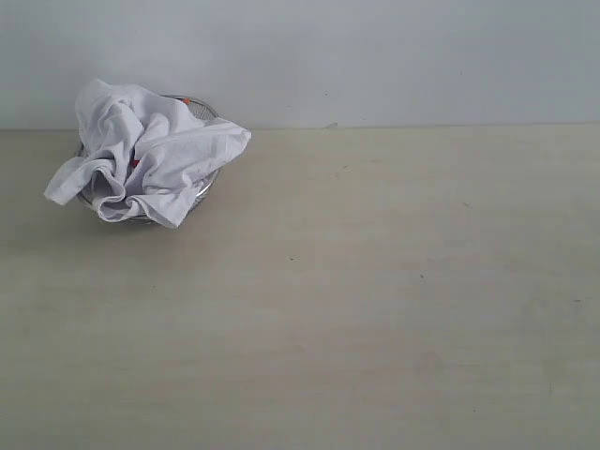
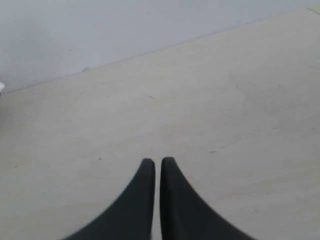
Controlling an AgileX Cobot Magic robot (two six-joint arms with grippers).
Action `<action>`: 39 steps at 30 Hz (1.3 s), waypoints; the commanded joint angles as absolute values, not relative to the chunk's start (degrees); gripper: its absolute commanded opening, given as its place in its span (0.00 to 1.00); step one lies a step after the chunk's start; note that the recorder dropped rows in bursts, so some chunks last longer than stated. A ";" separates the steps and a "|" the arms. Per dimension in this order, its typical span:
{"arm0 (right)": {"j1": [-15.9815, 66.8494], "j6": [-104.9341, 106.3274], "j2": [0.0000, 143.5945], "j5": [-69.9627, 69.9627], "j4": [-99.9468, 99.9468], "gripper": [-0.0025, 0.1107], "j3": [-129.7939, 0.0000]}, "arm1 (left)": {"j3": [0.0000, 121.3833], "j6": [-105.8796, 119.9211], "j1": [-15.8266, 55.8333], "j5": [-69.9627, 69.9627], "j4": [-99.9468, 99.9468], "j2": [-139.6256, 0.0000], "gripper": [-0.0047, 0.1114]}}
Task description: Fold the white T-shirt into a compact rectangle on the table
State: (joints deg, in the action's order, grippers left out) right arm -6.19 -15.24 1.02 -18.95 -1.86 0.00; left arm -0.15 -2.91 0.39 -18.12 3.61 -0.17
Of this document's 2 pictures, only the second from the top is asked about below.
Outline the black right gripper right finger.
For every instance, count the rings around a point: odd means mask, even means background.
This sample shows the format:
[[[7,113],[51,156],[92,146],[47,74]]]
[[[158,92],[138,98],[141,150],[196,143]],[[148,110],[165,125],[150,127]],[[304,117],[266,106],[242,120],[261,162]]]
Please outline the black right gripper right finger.
[[[161,163],[160,223],[163,240],[252,239],[197,194],[173,157]]]

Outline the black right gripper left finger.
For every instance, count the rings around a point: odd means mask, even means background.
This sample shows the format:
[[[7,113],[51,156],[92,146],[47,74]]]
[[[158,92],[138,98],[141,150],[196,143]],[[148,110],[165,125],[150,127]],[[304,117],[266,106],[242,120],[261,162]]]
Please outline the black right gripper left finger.
[[[98,217],[67,240],[150,240],[155,199],[155,163],[141,161],[130,183]]]

